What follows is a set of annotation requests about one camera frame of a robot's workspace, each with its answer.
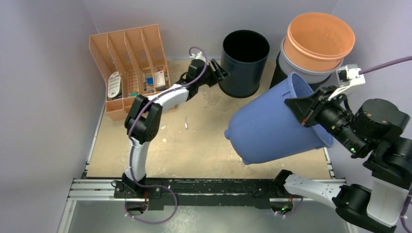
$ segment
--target blue plastic bin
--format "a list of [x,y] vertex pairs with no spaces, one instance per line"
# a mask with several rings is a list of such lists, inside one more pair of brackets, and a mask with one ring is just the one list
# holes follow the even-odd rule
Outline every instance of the blue plastic bin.
[[333,146],[333,137],[316,125],[299,124],[285,99],[313,94],[297,73],[269,89],[230,119],[224,135],[245,164],[260,164],[308,150]]

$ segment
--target gray wall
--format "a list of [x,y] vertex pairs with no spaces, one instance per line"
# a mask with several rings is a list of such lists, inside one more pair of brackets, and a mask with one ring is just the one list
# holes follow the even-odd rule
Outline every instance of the gray wall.
[[81,0],[0,1],[0,232],[56,232],[104,100]]
[[168,59],[188,59],[190,46],[220,57],[224,37],[250,29],[264,35],[279,52],[290,21],[297,15],[330,13],[338,0],[83,0],[100,33],[158,23]]
[[[412,2],[410,0],[340,0],[333,14],[347,22],[356,35],[353,51],[345,63],[357,63],[362,68],[411,56]],[[366,84],[349,96],[352,109],[357,110],[367,99],[389,100],[403,112],[412,115],[410,87],[412,62],[407,62],[365,74]],[[403,137],[412,138],[412,122]],[[346,177],[349,183],[371,185],[371,172],[362,166],[363,160],[351,159],[338,143],[329,150],[338,177]],[[398,233],[405,232],[398,223]]]

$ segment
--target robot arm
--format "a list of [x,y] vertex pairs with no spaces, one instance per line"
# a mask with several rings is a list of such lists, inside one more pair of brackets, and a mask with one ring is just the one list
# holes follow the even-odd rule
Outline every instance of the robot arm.
[[345,66],[337,71],[339,88],[322,88],[310,97],[286,99],[285,103],[302,126],[322,125],[352,158],[370,154],[363,166],[372,171],[372,189],[357,184],[329,187],[289,171],[278,178],[290,194],[336,208],[349,223],[376,233],[392,233],[412,184],[412,140],[400,137],[410,117],[381,99],[367,100],[353,114],[345,93],[365,82],[360,70],[356,65]]
[[[222,79],[229,75],[223,68],[221,68],[218,63],[212,59],[210,64],[207,65],[205,73],[199,78],[198,81],[190,86],[183,85],[190,83],[194,80],[202,71],[205,66],[205,58],[202,53],[199,52],[189,65],[189,69],[186,73],[182,74],[180,79],[169,89],[171,91],[159,98],[157,98],[149,108],[147,108],[146,117],[141,117],[136,123],[135,127],[132,129],[131,133],[131,158],[133,164],[133,175],[137,181],[141,181],[146,176],[146,158],[147,151],[150,142],[157,135],[160,125],[160,119],[163,112],[169,110],[170,108],[188,101],[194,97],[200,86],[207,84],[209,87],[217,84]],[[125,128],[129,132],[135,122],[135,119],[142,108],[150,101],[155,99],[157,95],[144,97],[139,95],[135,98],[129,114],[124,123]],[[131,170],[127,168],[123,174],[122,181],[129,187],[134,186],[133,176]]]

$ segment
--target tabletop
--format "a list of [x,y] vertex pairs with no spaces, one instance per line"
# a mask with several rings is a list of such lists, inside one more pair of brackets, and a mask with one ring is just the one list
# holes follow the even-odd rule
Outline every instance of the tabletop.
[[[168,62],[172,83],[187,71],[189,63]],[[224,137],[233,114],[269,89],[275,65],[267,62],[259,90],[251,97],[235,99],[224,94],[218,85],[202,86],[191,100],[164,113],[159,132],[149,146],[147,176],[269,179],[281,169],[287,169],[310,179],[330,179],[322,149],[246,166]],[[103,114],[87,176],[121,177],[128,167],[128,156],[129,140],[124,122],[112,121]]]

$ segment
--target black trash can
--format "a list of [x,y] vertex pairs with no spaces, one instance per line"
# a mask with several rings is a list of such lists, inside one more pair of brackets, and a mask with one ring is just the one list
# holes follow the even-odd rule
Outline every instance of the black trash can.
[[[273,77],[272,77],[272,81],[271,81],[271,84],[269,86],[269,89],[276,86],[278,83],[280,83],[281,81],[285,80],[288,77],[288,74],[286,74],[280,68],[279,56],[280,56],[280,53],[276,57],[276,68],[275,68],[275,71],[273,73]],[[312,88],[313,91],[316,91],[321,85],[325,84],[330,79],[331,76],[332,76],[332,74],[329,74],[329,76],[320,83],[309,83],[309,86]]]
[[269,42],[249,30],[235,31],[223,41],[221,66],[230,76],[219,83],[228,96],[246,98],[257,92],[269,55]]
[[283,72],[283,70],[280,68],[279,56],[280,56],[280,53],[276,57],[276,68],[273,73],[273,77],[272,77],[272,81],[269,86],[269,89],[274,87],[276,84],[280,83],[281,81],[285,80],[288,77],[288,75],[285,74],[285,72]]

